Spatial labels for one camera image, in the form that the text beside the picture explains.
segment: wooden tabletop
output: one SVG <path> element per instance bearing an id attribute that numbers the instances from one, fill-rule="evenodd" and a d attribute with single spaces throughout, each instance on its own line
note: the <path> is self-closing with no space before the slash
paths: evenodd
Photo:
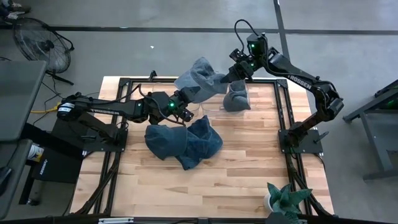
<path id="1" fill-rule="evenodd" d="M 119 78 L 104 77 L 100 99 L 115 99 Z M 307 94 L 303 88 L 288 83 L 294 118 L 303 121 L 310 115 Z M 175 87 L 173 83 L 145 83 L 142 90 L 166 91 L 171 95 Z M 268 193 L 267 182 L 283 187 L 289 180 L 277 138 L 280 127 L 274 87 L 249 84 L 248 92 L 251 110 L 238 114 L 223 111 L 223 95 L 216 95 L 201 105 L 189 106 L 195 119 L 208 115 L 211 126 L 224 141 L 219 153 L 192 170 L 184 171 L 176 158 L 164 161 L 156 158 L 144 142 L 149 123 L 130 123 L 112 216 L 267 217 L 270 211 L 263 206 L 263 198 Z M 284 114 L 287 114 L 282 90 L 280 94 Z M 135 93 L 132 98 L 141 96 Z M 105 123 L 111 122 L 109 115 L 97 114 L 96 117 Z M 168 121 L 161 124 L 175 126 Z M 95 152 L 83 161 L 71 212 L 81 208 L 97 187 L 103 156 L 104 153 Z M 310 154 L 303 154 L 302 159 L 308 187 L 313 189 L 323 207 L 333 213 L 321 162 Z"/>

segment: concrete floor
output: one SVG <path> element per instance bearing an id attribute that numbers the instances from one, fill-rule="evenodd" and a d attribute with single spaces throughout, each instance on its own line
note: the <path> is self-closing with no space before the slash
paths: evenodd
<path id="1" fill-rule="evenodd" d="M 32 5 L 29 17 L 51 25 L 113 27 L 232 28 L 247 19 L 258 29 L 277 29 L 273 0 L 20 0 Z M 398 30 L 398 2 L 394 0 L 293 1 L 280 0 L 286 29 Z M 233 61 L 239 48 L 232 33 L 199 32 L 60 32 L 75 44 L 72 64 L 62 74 L 74 86 L 57 83 L 63 96 L 80 91 L 97 92 L 107 75 L 180 75 L 198 57 L 206 57 L 220 72 Z M 281 50 L 279 34 L 268 34 L 269 43 Z M 326 175 L 335 213 L 345 218 L 397 222 L 398 180 L 364 182 L 362 176 L 377 171 L 376 160 L 359 120 L 345 124 L 342 116 L 372 99 L 375 91 L 396 79 L 396 35 L 287 35 L 294 65 L 333 82 L 345 99 L 339 116 L 318 125 L 330 134 L 322 140 Z M 12 40 L 12 32 L 0 30 L 0 56 L 25 60 Z M 266 72 L 256 76 L 271 77 Z M 44 82 L 52 85 L 49 78 Z M 53 95 L 42 87 L 34 109 Z M 49 101 L 49 107 L 57 100 Z M 313 99 L 310 104 L 314 110 Z M 29 121 L 36 120 L 32 115 Z M 55 115 L 36 125 L 51 130 Z M 61 215 L 73 186 L 47 183 L 42 205 L 14 206 L 13 218 Z"/>

